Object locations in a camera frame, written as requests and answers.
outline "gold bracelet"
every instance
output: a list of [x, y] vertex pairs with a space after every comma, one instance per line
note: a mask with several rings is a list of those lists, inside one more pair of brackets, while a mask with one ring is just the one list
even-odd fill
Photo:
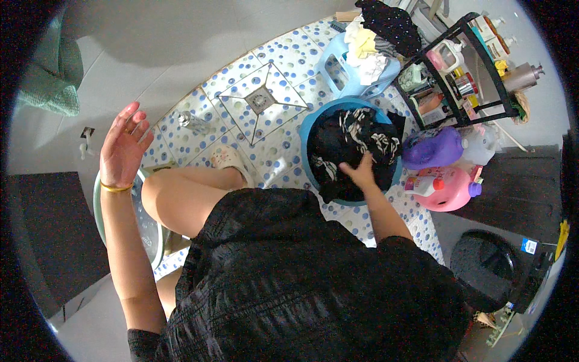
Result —
[[103, 184], [101, 181], [101, 187], [104, 188], [105, 190], [107, 190], [108, 192], [113, 192], [113, 193], [127, 191], [127, 190], [131, 189], [133, 187], [133, 185], [134, 185], [134, 182], [131, 182], [131, 184], [128, 187], [119, 188], [119, 187], [107, 186], [107, 185]]

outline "drain cover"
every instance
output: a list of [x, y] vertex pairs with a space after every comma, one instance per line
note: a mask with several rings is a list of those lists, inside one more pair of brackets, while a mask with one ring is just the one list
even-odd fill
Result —
[[273, 96], [269, 93], [265, 85], [254, 90], [249, 96], [244, 98], [247, 104], [256, 114], [260, 114], [267, 107], [276, 102]]

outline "white slipper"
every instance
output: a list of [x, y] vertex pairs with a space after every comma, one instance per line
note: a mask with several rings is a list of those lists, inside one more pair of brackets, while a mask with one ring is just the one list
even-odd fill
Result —
[[239, 152], [235, 148], [229, 145], [219, 145], [213, 150], [210, 160], [218, 170], [226, 167], [235, 167], [245, 179], [244, 187], [255, 188], [255, 181], [251, 178], [249, 169], [243, 163]]

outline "laundry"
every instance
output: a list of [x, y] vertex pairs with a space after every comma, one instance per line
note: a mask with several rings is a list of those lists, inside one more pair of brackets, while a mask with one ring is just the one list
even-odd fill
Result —
[[377, 53], [374, 42], [376, 33], [372, 30], [364, 29], [360, 24], [362, 21], [364, 21], [364, 18], [357, 16], [346, 27], [344, 43], [348, 44], [348, 58], [364, 59], [372, 53]]
[[381, 36], [376, 36], [374, 38], [374, 47], [376, 51], [385, 57], [396, 58], [398, 53], [396, 52], [396, 47], [392, 45], [389, 41], [384, 40]]
[[388, 64], [388, 59], [382, 54], [374, 53], [365, 59], [348, 57], [346, 63], [354, 68], [359, 68], [360, 85], [369, 86], [378, 80]]
[[390, 125], [375, 122], [375, 115], [371, 108], [341, 109], [319, 118], [312, 127], [307, 142], [308, 161], [325, 203], [364, 199], [360, 189], [337, 166], [347, 162], [357, 167], [366, 151], [372, 153], [376, 183], [382, 190], [390, 188], [406, 118], [389, 112], [393, 123]]
[[362, 8], [362, 26], [390, 42], [398, 53], [412, 57], [422, 48], [418, 27], [406, 11], [378, 0], [358, 0], [356, 7]]

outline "black metal shelf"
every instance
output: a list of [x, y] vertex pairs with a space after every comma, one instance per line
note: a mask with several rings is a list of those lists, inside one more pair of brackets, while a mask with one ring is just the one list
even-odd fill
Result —
[[[513, 107], [511, 106], [509, 95], [508, 95], [507, 90], [505, 89], [505, 87], [503, 85], [503, 81], [501, 80], [499, 73], [497, 72], [497, 70], [494, 66], [493, 59], [488, 55], [488, 53], [485, 50], [484, 45], [481, 44], [480, 40], [477, 38], [477, 36], [474, 34], [472, 29], [468, 25], [468, 23], [470, 21], [476, 19], [477, 17], [479, 17], [479, 14], [477, 14], [477, 13], [469, 13], [469, 14], [466, 14], [465, 16], [463, 16], [459, 21], [457, 21], [447, 31], [445, 31], [441, 36], [439, 36], [434, 42], [430, 43], [428, 46], [426, 46], [420, 52], [416, 53], [410, 59], [410, 61], [407, 62], [403, 66], [402, 70], [400, 71], [400, 74], [401, 74], [412, 64], [424, 63], [426, 65], [426, 68], [428, 69], [430, 74], [433, 76], [433, 78], [436, 80], [436, 83], [440, 87], [442, 94], [444, 95], [444, 97], [448, 101], [450, 113], [445, 119], [436, 121], [430, 125], [425, 125], [424, 122], [422, 122], [422, 118], [420, 117], [418, 110], [414, 106], [414, 102], [412, 102], [410, 100], [410, 98], [408, 97], [408, 94], [400, 86], [400, 83], [398, 82], [398, 78], [396, 78], [394, 80], [394, 86], [396, 87], [396, 89], [398, 90], [400, 95], [402, 96], [402, 99], [404, 99], [404, 101], [406, 102], [408, 108], [410, 109], [412, 115], [416, 119], [416, 122], [418, 123], [421, 130], [436, 128], [436, 127], [440, 126], [441, 124], [443, 124], [444, 122], [446, 122], [448, 119], [452, 119], [452, 118], [456, 119], [456, 124], [454, 125], [455, 127], [464, 127], [464, 126], [474, 125], [477, 123], [488, 122], [490, 120], [517, 116], [517, 114], [518, 114], [517, 110], [513, 109]], [[494, 86], [497, 90], [497, 93], [499, 94], [499, 98], [500, 98], [500, 100], [498, 100], [498, 101], [479, 105], [479, 106], [474, 108], [474, 111], [476, 113], [478, 113], [482, 109], [495, 107], [497, 105], [502, 105], [504, 108], [504, 112], [471, 120], [468, 117], [464, 108], [457, 105], [456, 98], [454, 97], [453, 93], [446, 85], [446, 82], [445, 82], [444, 78], [442, 77], [441, 73], [436, 70], [434, 65], [430, 62], [430, 60], [426, 56], [426, 53], [429, 50], [431, 50], [432, 48], [434, 48], [437, 44], [439, 44], [442, 40], [453, 39], [453, 38], [456, 38], [457, 36], [459, 36], [460, 34], [464, 34], [464, 36], [466, 36], [466, 38], [471, 43], [472, 47], [474, 48], [474, 50], [476, 51], [478, 56], [481, 58], [482, 64], [485, 66], [491, 80], [493, 81], [493, 84], [494, 84]]]

